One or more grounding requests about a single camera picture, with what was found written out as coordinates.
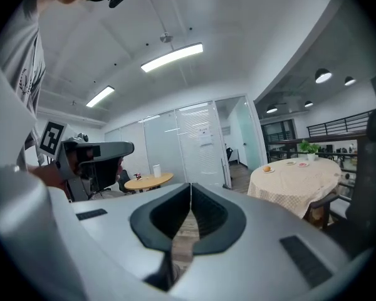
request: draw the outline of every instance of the plate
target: plate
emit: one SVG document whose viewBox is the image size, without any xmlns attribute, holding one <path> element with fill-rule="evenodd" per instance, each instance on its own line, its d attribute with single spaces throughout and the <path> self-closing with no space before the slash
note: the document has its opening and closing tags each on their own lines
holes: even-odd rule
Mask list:
<svg viewBox="0 0 376 301">
<path fill-rule="evenodd" d="M 270 171 L 268 171 L 268 172 L 265 172 L 264 170 L 262 170 L 262 172 L 264 172 L 265 174 L 270 174 L 270 173 L 274 172 L 274 168 L 271 168 Z"/>
</svg>

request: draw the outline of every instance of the pendant light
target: pendant light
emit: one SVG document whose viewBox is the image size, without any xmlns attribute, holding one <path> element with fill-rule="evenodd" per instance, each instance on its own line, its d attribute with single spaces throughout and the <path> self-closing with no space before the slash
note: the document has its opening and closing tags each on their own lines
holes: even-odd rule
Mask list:
<svg viewBox="0 0 376 301">
<path fill-rule="evenodd" d="M 325 81 L 329 80 L 333 74 L 328 71 L 327 69 L 320 68 L 315 74 L 315 81 L 316 83 L 324 83 Z"/>
<path fill-rule="evenodd" d="M 310 100 L 308 100 L 306 103 L 305 103 L 305 107 L 311 107 L 313 106 L 313 102 L 311 102 Z"/>
<path fill-rule="evenodd" d="M 274 113 L 274 112 L 277 112 L 277 108 L 276 108 L 276 106 L 274 106 L 274 105 L 269 105 L 269 107 L 268 107 L 266 113 L 267 113 L 267 114 L 271 114 L 271 113 Z"/>
<path fill-rule="evenodd" d="M 354 78 L 352 78 L 351 76 L 347 76 L 345 81 L 344 81 L 344 85 L 350 86 L 355 82 L 356 82 L 356 80 Z"/>
</svg>

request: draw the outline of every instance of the black rubber pad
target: black rubber pad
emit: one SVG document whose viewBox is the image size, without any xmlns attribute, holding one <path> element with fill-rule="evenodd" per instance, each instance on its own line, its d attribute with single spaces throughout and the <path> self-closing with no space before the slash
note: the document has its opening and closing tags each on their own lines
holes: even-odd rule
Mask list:
<svg viewBox="0 0 376 301">
<path fill-rule="evenodd" d="M 297 236 L 282 238 L 280 243 L 312 288 L 332 277 L 332 273 Z"/>
<path fill-rule="evenodd" d="M 100 209 L 95 209 L 89 212 L 78 213 L 75 215 L 80 221 L 83 221 L 84 219 L 96 218 L 97 216 L 104 215 L 104 214 L 107 214 L 107 212 L 104 209 L 100 208 Z"/>
</svg>

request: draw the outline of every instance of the dining table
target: dining table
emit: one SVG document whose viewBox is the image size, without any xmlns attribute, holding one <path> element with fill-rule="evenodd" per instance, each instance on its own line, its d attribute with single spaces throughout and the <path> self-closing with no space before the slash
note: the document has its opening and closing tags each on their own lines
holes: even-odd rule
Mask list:
<svg viewBox="0 0 376 301">
<path fill-rule="evenodd" d="M 140 191 L 144 189 L 158 188 L 160 185 L 168 182 L 174 177 L 173 173 L 162 173 L 160 177 L 155 177 L 153 174 L 142 176 L 140 179 L 131 179 L 124 184 L 124 187 L 133 191 Z"/>
<path fill-rule="evenodd" d="M 319 201 L 336 188 L 340 166 L 329 159 L 283 159 L 261 166 L 251 174 L 248 196 L 264 199 L 303 218 L 312 202 Z"/>
</svg>

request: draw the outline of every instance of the checkered tablecloth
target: checkered tablecloth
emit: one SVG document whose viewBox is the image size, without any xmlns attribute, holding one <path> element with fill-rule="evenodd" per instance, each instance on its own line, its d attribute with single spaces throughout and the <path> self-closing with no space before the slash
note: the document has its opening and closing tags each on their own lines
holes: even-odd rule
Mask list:
<svg viewBox="0 0 376 301">
<path fill-rule="evenodd" d="M 296 161 L 296 164 L 288 166 L 288 161 Z M 299 167 L 301 162 L 309 166 Z M 304 217 L 310 203 L 324 198 L 337 186 L 341 175 L 338 164 L 323 158 L 313 162 L 285 159 L 268 166 L 274 172 L 264 173 L 263 166 L 253 171 L 248 195 L 277 203 L 300 218 Z"/>
</svg>

